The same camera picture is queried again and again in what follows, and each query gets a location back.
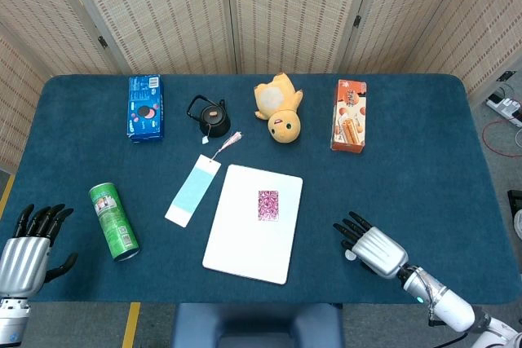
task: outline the yellow floor tape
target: yellow floor tape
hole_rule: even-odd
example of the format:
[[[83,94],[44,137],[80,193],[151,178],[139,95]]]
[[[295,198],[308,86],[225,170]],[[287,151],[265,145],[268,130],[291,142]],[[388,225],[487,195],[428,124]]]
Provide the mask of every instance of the yellow floor tape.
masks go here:
[[[2,199],[0,200],[0,219],[2,219],[3,209],[6,208],[7,199],[9,198],[9,194],[11,193],[14,182],[15,176],[10,175],[9,179],[7,180],[6,188],[3,190]]]
[[[125,326],[125,335],[123,336],[122,348],[132,348],[134,345],[134,336],[136,327],[138,326],[139,306],[141,303],[132,302],[129,307],[129,315],[127,316],[127,326]]]

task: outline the red cable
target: red cable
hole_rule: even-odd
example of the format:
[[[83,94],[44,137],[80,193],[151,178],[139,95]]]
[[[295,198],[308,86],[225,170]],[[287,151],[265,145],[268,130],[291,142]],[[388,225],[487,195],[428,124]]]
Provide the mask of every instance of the red cable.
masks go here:
[[[513,98],[512,99],[513,101],[517,102],[517,103],[520,103],[520,101],[518,99],[515,99]],[[505,156],[507,158],[521,158],[522,157],[522,154],[515,154],[515,155],[511,155],[511,154],[506,154],[504,152],[501,152],[501,151],[498,151],[496,149],[494,149],[493,147],[491,147],[488,142],[486,141],[486,138],[485,138],[485,132],[486,130],[494,125],[494,124],[499,124],[499,123],[503,123],[503,122],[506,122],[506,121],[509,121],[509,120],[512,120],[514,117],[511,117],[511,118],[503,118],[501,120],[495,120],[495,121],[491,121],[490,123],[486,124],[484,126],[484,128],[482,128],[482,142],[484,143],[484,145],[491,151],[493,151],[495,154],[498,154],[500,156]]]

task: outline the floor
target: floor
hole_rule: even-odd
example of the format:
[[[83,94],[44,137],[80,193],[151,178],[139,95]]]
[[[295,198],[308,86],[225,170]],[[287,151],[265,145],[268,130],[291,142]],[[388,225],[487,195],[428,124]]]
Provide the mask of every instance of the floor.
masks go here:
[[[522,75],[515,75],[509,82],[516,94],[522,97]],[[511,92],[511,88],[504,88],[508,94]],[[484,105],[473,111],[473,117],[479,136],[486,124],[499,118]],[[515,145],[515,132],[514,126],[502,123],[489,129],[487,140],[504,152],[522,153]],[[514,233],[507,204],[507,191],[522,189],[522,165],[520,159],[499,156],[484,146],[483,149],[507,232],[522,271],[522,241]],[[0,173],[0,191],[6,181],[7,176]],[[168,347],[174,308],[174,305],[169,304],[142,303],[133,347]],[[501,306],[485,306],[485,309],[512,327],[522,329],[519,324],[519,319],[522,318],[522,300]],[[34,303],[22,346],[120,347],[126,330],[128,310],[129,303]],[[343,312],[347,348],[431,347],[458,336],[445,327],[429,328],[427,309],[423,305],[346,305]],[[475,339],[476,336],[469,336],[452,347],[469,347]],[[252,347],[247,342],[243,346]],[[270,346],[280,344],[274,341]]]

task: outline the pink card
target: pink card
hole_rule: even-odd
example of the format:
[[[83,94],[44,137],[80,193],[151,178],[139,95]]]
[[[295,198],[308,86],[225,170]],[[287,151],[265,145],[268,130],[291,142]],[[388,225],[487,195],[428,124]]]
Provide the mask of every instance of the pink card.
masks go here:
[[[259,191],[258,220],[275,222],[279,220],[279,192]]]

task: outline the power strip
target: power strip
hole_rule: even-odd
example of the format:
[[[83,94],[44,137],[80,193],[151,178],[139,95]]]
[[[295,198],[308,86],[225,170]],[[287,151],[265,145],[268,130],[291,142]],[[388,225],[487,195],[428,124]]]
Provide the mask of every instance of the power strip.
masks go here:
[[[511,124],[522,128],[522,110],[520,110],[518,102],[508,97],[502,98],[496,94],[491,94],[486,99],[486,105],[508,119]]]

